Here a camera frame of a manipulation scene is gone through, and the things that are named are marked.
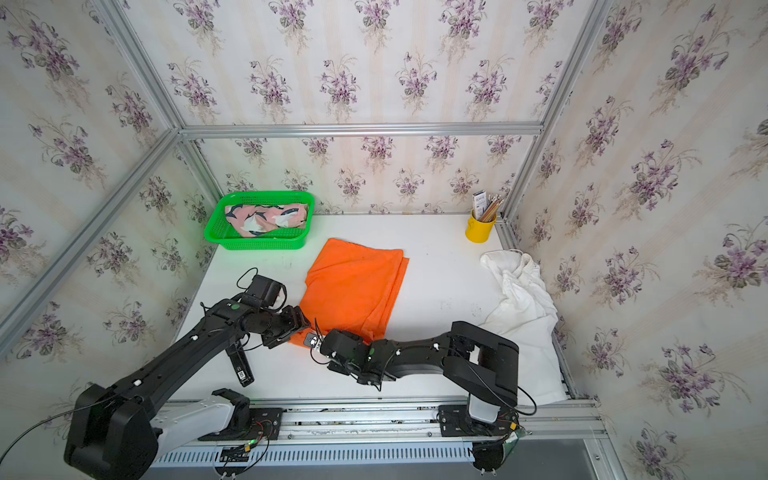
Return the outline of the orange shorts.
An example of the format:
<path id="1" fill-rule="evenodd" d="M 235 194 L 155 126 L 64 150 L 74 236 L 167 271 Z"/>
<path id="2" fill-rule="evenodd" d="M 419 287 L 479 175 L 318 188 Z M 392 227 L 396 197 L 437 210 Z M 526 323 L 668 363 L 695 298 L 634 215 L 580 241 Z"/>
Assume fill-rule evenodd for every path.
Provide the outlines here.
<path id="1" fill-rule="evenodd" d="M 401 249 L 330 239 L 307 273 L 299 308 L 322 334 L 338 329 L 382 340 L 408 265 Z"/>

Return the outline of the pink shark print shorts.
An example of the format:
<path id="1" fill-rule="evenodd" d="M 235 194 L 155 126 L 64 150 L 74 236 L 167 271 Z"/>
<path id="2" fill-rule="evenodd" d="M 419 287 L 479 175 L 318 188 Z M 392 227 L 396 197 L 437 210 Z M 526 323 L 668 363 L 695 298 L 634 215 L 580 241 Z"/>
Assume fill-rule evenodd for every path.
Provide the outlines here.
<path id="1" fill-rule="evenodd" d="M 257 238 L 281 229 L 304 229 L 309 217 L 307 204 L 231 205 L 225 219 L 243 238 Z"/>

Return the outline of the white cloth garment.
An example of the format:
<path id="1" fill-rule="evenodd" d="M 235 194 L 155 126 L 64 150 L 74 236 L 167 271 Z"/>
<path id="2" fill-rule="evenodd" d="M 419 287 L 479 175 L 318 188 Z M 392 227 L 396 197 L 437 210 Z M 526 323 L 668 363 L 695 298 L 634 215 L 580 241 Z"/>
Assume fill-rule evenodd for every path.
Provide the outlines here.
<path id="1" fill-rule="evenodd" d="M 493 275 L 502 295 L 481 327 L 519 347 L 519 403 L 548 405 L 566 400 L 553 342 L 557 309 L 539 264 L 518 250 L 487 252 L 480 262 Z"/>

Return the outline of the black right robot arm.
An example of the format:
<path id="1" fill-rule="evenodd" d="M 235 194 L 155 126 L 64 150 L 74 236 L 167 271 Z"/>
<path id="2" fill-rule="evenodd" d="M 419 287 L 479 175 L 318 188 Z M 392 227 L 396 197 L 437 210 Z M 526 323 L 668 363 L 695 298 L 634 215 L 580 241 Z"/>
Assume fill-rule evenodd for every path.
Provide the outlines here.
<path id="1" fill-rule="evenodd" d="M 533 416 L 518 408 L 520 348 L 511 340 L 465 321 L 451 329 L 415 341 L 365 341 L 348 331 L 333 329 L 319 341 L 327 368 L 377 390 L 386 382 L 411 375 L 440 375 L 504 413 Z"/>

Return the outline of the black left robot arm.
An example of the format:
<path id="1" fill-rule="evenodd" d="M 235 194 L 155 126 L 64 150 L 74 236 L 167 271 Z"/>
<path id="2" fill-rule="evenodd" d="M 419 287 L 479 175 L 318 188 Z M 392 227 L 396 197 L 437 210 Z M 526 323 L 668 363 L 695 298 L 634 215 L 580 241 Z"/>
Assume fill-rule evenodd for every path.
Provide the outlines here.
<path id="1" fill-rule="evenodd" d="M 221 352 L 232 359 L 242 385 L 253 383 L 242 338 L 257 334 L 272 349 L 310 326 L 300 308 L 275 304 L 285 291 L 283 284 L 255 275 L 242 292 L 205 308 L 200 321 L 154 360 L 109 387 L 89 386 L 68 412 L 64 462 L 92 479 L 139 479 L 157 457 L 192 440 L 249 435 L 250 401 L 227 388 L 172 420 L 158 420 L 157 414 Z"/>

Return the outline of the black remote-like device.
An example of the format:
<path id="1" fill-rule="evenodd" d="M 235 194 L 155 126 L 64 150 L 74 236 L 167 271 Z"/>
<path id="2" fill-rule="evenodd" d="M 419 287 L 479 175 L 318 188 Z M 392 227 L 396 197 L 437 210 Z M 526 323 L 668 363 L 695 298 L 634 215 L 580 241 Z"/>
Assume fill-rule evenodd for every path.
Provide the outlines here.
<path id="1" fill-rule="evenodd" d="M 240 345 L 234 345 L 226 349 L 226 354 L 240 385 L 242 387 L 251 385 L 254 382 L 254 376 L 245 350 Z"/>

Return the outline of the green plastic basket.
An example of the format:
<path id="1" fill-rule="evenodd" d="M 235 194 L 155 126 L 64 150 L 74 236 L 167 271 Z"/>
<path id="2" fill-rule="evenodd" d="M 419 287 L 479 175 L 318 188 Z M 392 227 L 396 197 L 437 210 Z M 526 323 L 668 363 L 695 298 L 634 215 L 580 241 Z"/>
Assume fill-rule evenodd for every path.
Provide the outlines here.
<path id="1" fill-rule="evenodd" d="M 224 196 L 205 240 L 226 250 L 298 250 L 306 244 L 315 197 L 302 191 L 250 191 Z"/>

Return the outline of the small green-lit circuit board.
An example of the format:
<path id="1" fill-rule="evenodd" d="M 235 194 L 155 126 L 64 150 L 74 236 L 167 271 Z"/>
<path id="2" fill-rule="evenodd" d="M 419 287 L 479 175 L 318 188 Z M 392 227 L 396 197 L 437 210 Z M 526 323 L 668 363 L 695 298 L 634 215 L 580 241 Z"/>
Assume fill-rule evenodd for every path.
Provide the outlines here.
<path id="1" fill-rule="evenodd" d="M 218 457 L 218 462 L 229 463 L 248 463 L 251 457 L 251 447 L 249 445 L 224 447 Z"/>

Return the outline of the yellow pen cup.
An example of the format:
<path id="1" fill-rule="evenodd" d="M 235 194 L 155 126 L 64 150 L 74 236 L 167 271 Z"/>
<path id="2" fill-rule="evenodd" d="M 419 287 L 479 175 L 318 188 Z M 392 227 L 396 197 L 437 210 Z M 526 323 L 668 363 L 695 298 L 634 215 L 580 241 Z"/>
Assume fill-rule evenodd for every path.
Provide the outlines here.
<path id="1" fill-rule="evenodd" d="M 487 221 L 480 221 L 473 214 L 470 215 L 465 231 L 465 237 L 472 243 L 483 244 L 487 242 L 493 231 L 497 217 L 490 217 Z"/>

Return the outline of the pencils in cup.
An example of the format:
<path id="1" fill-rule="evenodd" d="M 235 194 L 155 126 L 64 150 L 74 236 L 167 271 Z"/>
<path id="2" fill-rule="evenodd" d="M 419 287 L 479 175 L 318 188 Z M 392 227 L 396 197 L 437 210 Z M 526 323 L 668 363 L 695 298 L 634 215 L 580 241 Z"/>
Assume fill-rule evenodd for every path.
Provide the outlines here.
<path id="1" fill-rule="evenodd" d="M 504 198 L 500 194 L 480 191 L 473 195 L 473 218 L 481 223 L 491 222 L 498 213 Z"/>

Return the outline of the aluminium front rail frame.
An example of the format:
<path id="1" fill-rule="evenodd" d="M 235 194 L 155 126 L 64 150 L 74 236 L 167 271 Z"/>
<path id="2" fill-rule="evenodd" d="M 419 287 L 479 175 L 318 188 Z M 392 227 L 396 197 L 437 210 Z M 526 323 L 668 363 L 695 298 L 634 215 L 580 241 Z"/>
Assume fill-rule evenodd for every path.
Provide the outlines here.
<path id="1" fill-rule="evenodd" d="M 172 420 L 198 402 L 172 402 L 157 416 Z M 500 437 L 442 437 L 438 407 L 465 404 L 458 397 L 368 399 L 364 402 L 251 401 L 254 407 L 283 410 L 276 440 L 192 440 L 157 457 L 152 468 L 212 468 L 226 478 L 255 467 L 467 463 L 497 474 L 527 441 L 575 441 L 598 479 L 624 479 L 607 428 L 590 401 L 545 405 L 534 416 L 516 416 L 517 428 Z M 218 462 L 224 447 L 249 445 L 248 463 Z"/>

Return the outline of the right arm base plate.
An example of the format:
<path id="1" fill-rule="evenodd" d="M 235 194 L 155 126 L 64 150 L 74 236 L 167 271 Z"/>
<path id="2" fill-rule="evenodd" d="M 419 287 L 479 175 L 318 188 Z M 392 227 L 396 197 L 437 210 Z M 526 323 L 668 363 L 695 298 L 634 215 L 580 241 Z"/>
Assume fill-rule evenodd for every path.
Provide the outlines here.
<path id="1" fill-rule="evenodd" d="M 465 404 L 440 405 L 437 421 L 442 437 L 500 437 L 518 426 L 513 411 L 473 396 Z"/>

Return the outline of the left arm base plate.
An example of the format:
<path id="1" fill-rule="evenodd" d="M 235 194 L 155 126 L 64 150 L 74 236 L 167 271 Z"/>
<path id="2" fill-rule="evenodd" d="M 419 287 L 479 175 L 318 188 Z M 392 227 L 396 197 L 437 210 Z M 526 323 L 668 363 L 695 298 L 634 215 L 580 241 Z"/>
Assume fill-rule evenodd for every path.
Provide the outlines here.
<path id="1" fill-rule="evenodd" d="M 211 397 L 219 403 L 224 401 L 230 407 L 230 416 L 221 430 L 203 435 L 199 441 L 278 438 L 283 417 L 281 408 L 254 407 L 245 395 L 228 388 L 214 390 Z"/>

